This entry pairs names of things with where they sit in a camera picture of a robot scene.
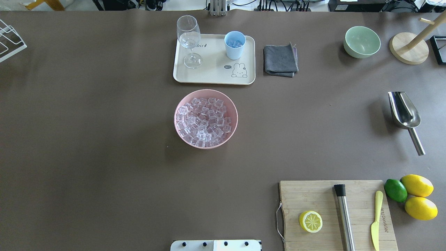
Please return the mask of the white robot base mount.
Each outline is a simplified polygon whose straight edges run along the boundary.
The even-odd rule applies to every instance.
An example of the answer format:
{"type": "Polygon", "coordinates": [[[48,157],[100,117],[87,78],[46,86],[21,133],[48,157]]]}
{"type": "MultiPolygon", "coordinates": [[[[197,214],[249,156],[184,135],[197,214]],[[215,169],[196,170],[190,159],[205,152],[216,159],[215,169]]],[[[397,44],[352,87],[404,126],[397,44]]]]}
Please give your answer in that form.
{"type": "Polygon", "coordinates": [[[177,240],[171,251],[261,251],[262,243],[255,239],[177,240]]]}

